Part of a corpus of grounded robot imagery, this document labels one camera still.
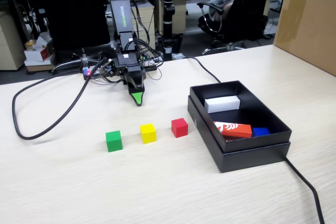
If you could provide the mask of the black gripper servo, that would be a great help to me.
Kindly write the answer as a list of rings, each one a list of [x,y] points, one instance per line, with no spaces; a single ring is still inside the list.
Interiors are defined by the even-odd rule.
[[[145,70],[142,68],[135,53],[118,54],[115,63],[116,75],[125,76],[129,95],[136,106],[141,106],[145,91]]]

